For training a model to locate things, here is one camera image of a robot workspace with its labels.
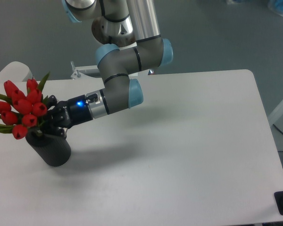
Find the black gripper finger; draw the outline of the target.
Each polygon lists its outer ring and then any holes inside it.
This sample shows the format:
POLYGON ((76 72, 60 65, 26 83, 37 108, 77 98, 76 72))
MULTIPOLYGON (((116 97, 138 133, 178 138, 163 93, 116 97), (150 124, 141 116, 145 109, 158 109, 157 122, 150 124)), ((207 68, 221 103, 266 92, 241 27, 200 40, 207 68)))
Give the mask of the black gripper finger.
POLYGON ((60 127, 45 127, 43 129, 44 136, 50 139, 67 138, 67 129, 60 127))
POLYGON ((53 107, 56 106, 58 103, 56 97, 54 95, 51 95, 50 97, 48 97, 47 100, 47 107, 53 107))

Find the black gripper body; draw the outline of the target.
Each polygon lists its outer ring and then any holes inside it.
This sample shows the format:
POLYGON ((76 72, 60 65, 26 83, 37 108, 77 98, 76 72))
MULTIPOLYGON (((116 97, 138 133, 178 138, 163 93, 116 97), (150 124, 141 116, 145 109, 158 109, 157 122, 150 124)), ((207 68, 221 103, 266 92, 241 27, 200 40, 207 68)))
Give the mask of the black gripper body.
POLYGON ((93 120, 91 110, 85 95, 58 101, 56 106, 47 111, 46 119, 51 126, 70 129, 93 120))

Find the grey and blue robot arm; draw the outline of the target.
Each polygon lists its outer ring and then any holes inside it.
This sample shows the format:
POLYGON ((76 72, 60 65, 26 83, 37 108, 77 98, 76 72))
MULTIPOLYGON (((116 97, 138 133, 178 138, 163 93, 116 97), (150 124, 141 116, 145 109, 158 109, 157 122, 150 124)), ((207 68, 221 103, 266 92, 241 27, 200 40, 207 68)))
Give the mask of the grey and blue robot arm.
POLYGON ((67 101, 49 98, 41 130, 65 137, 66 129, 75 125, 141 104, 141 86, 129 75, 171 63, 173 49, 160 35, 151 0, 65 0, 62 4, 72 22, 93 19, 107 38, 95 54, 104 88, 67 101))

